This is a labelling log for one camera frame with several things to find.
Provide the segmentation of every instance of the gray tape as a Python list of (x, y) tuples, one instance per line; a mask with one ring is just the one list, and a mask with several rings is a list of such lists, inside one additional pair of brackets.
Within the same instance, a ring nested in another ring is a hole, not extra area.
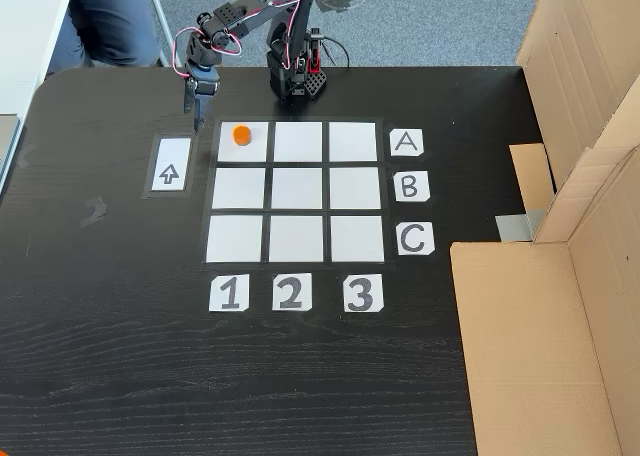
[(101, 196), (85, 201), (84, 205), (88, 209), (93, 208), (93, 214), (80, 221), (81, 228), (86, 228), (87, 226), (91, 226), (92, 224), (102, 221), (107, 214), (107, 205), (104, 204)]
[(527, 211), (527, 221), (529, 222), (529, 229), (531, 230), (531, 239), (538, 232), (538, 228), (542, 224), (544, 215), (547, 214), (545, 209), (535, 209), (533, 211)]
[(35, 151), (36, 148), (37, 148), (37, 146), (35, 144), (27, 144), (24, 148), (22, 148), (22, 151), (20, 151), (20, 154), (18, 154), (18, 162), (16, 164), (18, 166), (20, 166), (22, 169), (28, 168), (29, 167), (29, 161), (27, 161), (24, 158), (29, 153)]
[(496, 224), (502, 242), (531, 241), (531, 228), (526, 214), (496, 216)]

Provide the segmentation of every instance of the black wooden table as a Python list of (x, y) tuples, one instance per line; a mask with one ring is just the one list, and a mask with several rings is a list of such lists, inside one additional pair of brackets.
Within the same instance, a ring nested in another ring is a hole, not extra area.
[(540, 133), (522, 71), (327, 73), (318, 102), (282, 108), (266, 69), (223, 68), (213, 109), (423, 129), (438, 251), (367, 317), (340, 294), (307, 313), (268, 298), (208, 312), (212, 122), (189, 197), (141, 198), (154, 136), (193, 124), (172, 72), (75, 70), (38, 91), (0, 201), (0, 449), (476, 454), (448, 248), (499, 240), (495, 216), (524, 212), (508, 145)]

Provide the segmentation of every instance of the jeans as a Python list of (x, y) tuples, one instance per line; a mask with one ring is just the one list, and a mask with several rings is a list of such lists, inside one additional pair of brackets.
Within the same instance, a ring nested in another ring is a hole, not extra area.
[(148, 0), (71, 0), (48, 73), (91, 66), (150, 66), (160, 55)]

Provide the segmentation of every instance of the cable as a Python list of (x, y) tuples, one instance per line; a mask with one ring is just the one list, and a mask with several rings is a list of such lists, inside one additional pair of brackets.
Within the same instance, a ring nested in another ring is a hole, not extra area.
[[(274, 4), (273, 1), (269, 1), (267, 4), (273, 8), (284, 8), (285, 6), (291, 6), (292, 4), (296, 4), (298, 2), (298, 0), (289, 0), (286, 1), (284, 3), (281, 4)], [(262, 11), (264, 11), (266, 8), (260, 8), (260, 9), (256, 9), (252, 12), (250, 12), (249, 14), (247, 14), (244, 18), (242, 18), (240, 21), (238, 21), (238, 24), (242, 24), (245, 21), (257, 16), (258, 14), (260, 14)]]
[(301, 1), (302, 0), (297, 0), (296, 7), (294, 8), (293, 13), (291, 13), (291, 18), (289, 19), (289, 27), (287, 28), (287, 42), (285, 45), (285, 53), (287, 54), (287, 64), (286, 65), (284, 63), (282, 64), (282, 66), (284, 66), (284, 69), (286, 70), (291, 69), (291, 58), (289, 56), (289, 41), (291, 41), (291, 28), (293, 27), (293, 19), (296, 17), (296, 13), (300, 8)]
[(347, 56), (347, 69), (350, 68), (351, 58), (349, 58), (349, 51), (347, 51), (347, 48), (345, 48), (340, 41), (330, 38), (329, 36), (325, 36), (324, 39), (326, 39), (327, 41), (331, 41), (332, 43), (335, 43), (342, 48), (342, 50), (344, 51), (344, 54)]
[(204, 33), (200, 31), (198, 28), (196, 28), (195, 26), (188, 26), (178, 31), (175, 38), (173, 38), (173, 42), (171, 43), (171, 67), (173, 68), (173, 70), (176, 72), (178, 76), (182, 76), (183, 78), (188, 78), (189, 75), (187, 73), (181, 73), (180, 71), (178, 71), (178, 68), (176, 68), (176, 45), (177, 45), (176, 43), (178, 41), (178, 36), (180, 36), (182, 33), (186, 31), (196, 31), (200, 33), (202, 36), (204, 36)]
[(238, 46), (238, 51), (227, 51), (226, 49), (216, 48), (213, 43), (211, 43), (211, 49), (220, 54), (228, 54), (229, 56), (240, 56), (242, 54), (242, 43), (240, 42), (240, 40), (236, 37), (235, 34), (230, 33), (227, 30), (224, 31), (224, 34), (229, 36), (233, 40), (233, 42), (236, 43), (236, 46)]

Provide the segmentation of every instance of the printed number 1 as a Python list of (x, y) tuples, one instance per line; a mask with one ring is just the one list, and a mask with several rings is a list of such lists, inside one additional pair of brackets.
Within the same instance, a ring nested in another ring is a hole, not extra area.
[(222, 309), (239, 309), (240, 304), (236, 303), (236, 289), (238, 284), (238, 278), (235, 276), (229, 281), (220, 286), (222, 291), (229, 290), (229, 302), (222, 305)]

